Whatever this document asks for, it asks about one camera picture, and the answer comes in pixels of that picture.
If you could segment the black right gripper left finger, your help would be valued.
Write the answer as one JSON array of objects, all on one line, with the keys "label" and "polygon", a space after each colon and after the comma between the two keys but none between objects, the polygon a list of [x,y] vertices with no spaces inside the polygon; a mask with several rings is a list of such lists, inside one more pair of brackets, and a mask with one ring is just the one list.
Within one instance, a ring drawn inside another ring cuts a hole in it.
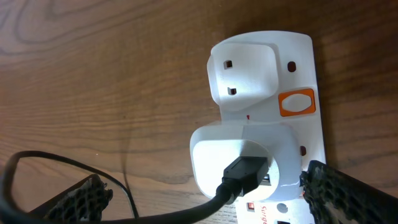
[{"label": "black right gripper left finger", "polygon": [[62,223],[99,222],[112,198],[113,191],[107,188],[107,184],[99,175],[91,174],[33,209],[30,214]]}]

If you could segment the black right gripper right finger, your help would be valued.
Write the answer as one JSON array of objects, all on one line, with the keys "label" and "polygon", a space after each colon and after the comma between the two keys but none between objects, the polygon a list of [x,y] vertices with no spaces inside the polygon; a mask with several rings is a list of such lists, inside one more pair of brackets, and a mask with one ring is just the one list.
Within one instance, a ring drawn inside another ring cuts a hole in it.
[{"label": "black right gripper right finger", "polygon": [[397,198],[322,162],[309,163],[300,185],[316,224],[397,224]]}]

